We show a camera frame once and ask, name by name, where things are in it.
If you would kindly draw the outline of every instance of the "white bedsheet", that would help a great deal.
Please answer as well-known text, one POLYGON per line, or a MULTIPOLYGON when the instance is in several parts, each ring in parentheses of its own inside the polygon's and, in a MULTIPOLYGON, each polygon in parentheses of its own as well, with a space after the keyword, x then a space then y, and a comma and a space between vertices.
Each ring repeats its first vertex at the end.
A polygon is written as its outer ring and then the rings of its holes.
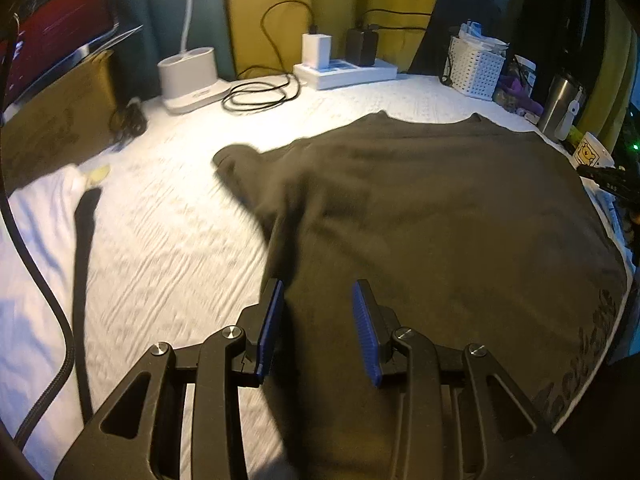
MULTIPOLYGON (((431 123, 478 112, 510 130, 535 130, 523 118, 466 98, 434 77, 400 76, 329 91, 305 88, 294 102, 248 116, 229 115, 220 104, 171 116, 153 100, 145 104, 144 135, 84 165, 111 167, 96 211, 87 287, 85 341, 94 408, 152 343, 179 348, 202 342, 258 300, 266 247, 254 218, 217 178, 210 164, 217 150, 235 142, 269 150, 379 110, 431 123)), ((260 390, 242 389, 240 405, 247 466, 256 476, 282 454, 282 443, 260 390)), ((188 424, 190 416, 188 407, 188 424)), ((185 474, 190 439, 183 435, 185 474)))
MULTIPOLYGON (((74 213, 86 179, 65 166, 11 195, 16 225, 33 261, 71 319, 76 254, 74 213)), ((52 311, 0 227, 0 418, 15 436, 36 400, 60 369, 65 341, 52 311)), ((73 372, 24 447, 24 455, 50 478, 82 430, 73 372)))

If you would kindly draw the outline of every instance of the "charging cable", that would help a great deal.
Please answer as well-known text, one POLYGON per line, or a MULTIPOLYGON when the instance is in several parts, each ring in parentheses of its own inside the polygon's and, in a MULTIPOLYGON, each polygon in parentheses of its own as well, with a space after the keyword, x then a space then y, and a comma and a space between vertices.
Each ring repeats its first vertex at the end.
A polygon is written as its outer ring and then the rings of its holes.
MULTIPOLYGON (((367 9, 365 10, 360 17, 356 20, 356 28, 362 28, 364 25, 364 19, 367 14, 370 12, 386 12, 387 14, 398 14, 400 16, 431 16, 430 12, 401 12, 400 10, 390 10, 390 9, 367 9)), ((375 23, 369 25, 369 28, 377 27, 382 30, 427 30, 425 27, 382 27, 381 25, 376 25, 375 23)))
POLYGON ((182 26, 182 37, 180 38, 180 53, 187 51, 187 38, 189 37, 189 27, 191 27, 192 12, 193 0, 187 0, 184 7, 184 25, 182 26))
POLYGON ((313 9, 308 3, 304 2, 303 0, 282 0, 281 2, 273 4, 267 10, 265 10, 264 14, 260 19, 260 30, 262 31, 262 33, 264 34, 264 37, 267 39, 267 41, 271 45, 271 48, 273 49, 276 55, 276 58, 278 59, 278 64, 280 67, 273 68, 273 67, 264 66, 264 65, 251 65, 245 68, 244 70, 242 70, 242 72, 238 74, 238 78, 250 72, 251 70, 261 69, 261 70, 268 70, 270 72, 274 72, 276 75, 283 75, 286 78, 286 81, 279 85, 271 82, 267 82, 267 81, 249 81, 247 83, 240 83, 234 86, 229 91, 229 94, 227 94, 222 99, 222 108, 227 112, 231 112, 231 113, 262 112, 262 111, 270 110, 271 108, 280 106, 284 103, 293 101, 300 96, 300 92, 302 90, 300 79, 298 79, 298 76, 296 76, 291 72, 288 72, 285 69, 284 60, 282 59, 282 54, 280 53, 278 46, 276 45, 275 41, 273 41, 273 38, 267 31, 267 28, 264 24, 264 20, 266 19, 267 15, 276 7, 284 4, 299 4, 306 7, 306 10, 308 10, 309 16, 311 18, 311 23, 308 28, 309 34, 318 33, 318 26, 316 25, 316 16, 313 12, 313 9), (292 96, 289 96, 286 92, 286 89, 292 83, 296 84, 296 91, 292 96), (251 101, 251 100, 250 101, 238 100, 238 97, 240 96, 263 94, 266 92, 276 92, 278 96, 276 98, 271 98, 268 100, 258 101, 258 102, 251 101))
MULTIPOLYGON (((7 48, 4 54, 4 61, 2 62, 2 68, 0 69, 0 112, 4 114, 4 97, 6 93, 6 87, 9 80, 9 72, 11 70, 12 62, 14 61, 15 47, 18 41, 18 32, 20 30, 20 20, 18 16, 14 14, 12 17, 12 21, 9 26, 9 36, 7 41, 7 48)), ((33 261, 27 246, 22 239, 22 235, 20 234, 20 230, 15 223, 15 218, 13 213, 11 212, 11 206, 9 205, 9 198, 6 194, 6 187, 4 186, 4 176, 2 175, 2 155, 0 152, 0 214, 2 215, 2 220, 4 221, 4 225, 6 226, 6 230, 9 233, 9 238, 13 242, 15 246, 15 250, 20 256, 24 266, 26 267, 28 273, 31 275, 33 282, 36 284, 40 292, 42 293, 45 301, 49 305, 51 311, 53 312, 58 324, 60 325, 60 329, 62 330, 62 335, 65 339, 65 359, 63 360, 62 366, 60 370, 53 378, 53 380, 49 383, 38 398, 36 403, 31 407, 29 413, 24 418, 20 428, 15 434, 14 443, 18 447, 18 449, 23 450, 24 445, 27 443, 27 440, 33 433, 34 428, 37 423, 40 421, 44 413, 47 411, 50 404, 53 402, 53 399, 56 398, 56 395, 62 389, 62 386, 66 383, 69 376, 71 375, 71 371, 74 367, 74 362, 76 360, 76 352, 74 347, 73 334, 71 332, 71 327, 69 326, 68 320, 66 320, 66 316, 62 307, 58 303, 55 295, 50 289, 47 281, 44 279, 43 275, 40 273, 38 266, 33 261)))

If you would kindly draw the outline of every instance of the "power strip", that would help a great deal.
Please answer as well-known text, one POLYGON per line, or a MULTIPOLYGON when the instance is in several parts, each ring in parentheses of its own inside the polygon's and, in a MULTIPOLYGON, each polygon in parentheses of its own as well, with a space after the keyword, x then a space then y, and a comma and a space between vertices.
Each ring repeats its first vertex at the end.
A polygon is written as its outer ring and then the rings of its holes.
POLYGON ((304 64, 293 67, 293 73, 315 90, 350 86, 395 79, 398 67, 377 59, 373 66, 357 66, 343 59, 332 59, 327 68, 316 70, 304 64))

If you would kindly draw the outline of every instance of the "cup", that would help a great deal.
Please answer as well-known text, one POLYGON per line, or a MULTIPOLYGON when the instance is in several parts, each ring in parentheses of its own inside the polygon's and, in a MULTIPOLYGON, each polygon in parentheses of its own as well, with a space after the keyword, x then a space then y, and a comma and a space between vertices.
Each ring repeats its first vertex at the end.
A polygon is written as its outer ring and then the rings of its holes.
POLYGON ((580 144, 578 144, 578 148, 574 153, 574 160, 578 164, 586 164, 594 168, 616 167, 613 157, 607 149, 589 132, 584 134, 580 144))

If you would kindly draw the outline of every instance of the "white charging dock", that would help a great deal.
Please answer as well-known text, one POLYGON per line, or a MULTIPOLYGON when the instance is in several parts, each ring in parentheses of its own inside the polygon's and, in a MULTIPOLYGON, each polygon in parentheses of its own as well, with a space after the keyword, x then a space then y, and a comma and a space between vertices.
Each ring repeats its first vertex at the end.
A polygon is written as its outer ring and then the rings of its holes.
POLYGON ((220 101, 231 85, 218 79, 213 47, 194 48, 158 63, 162 102, 172 114, 185 114, 220 101))

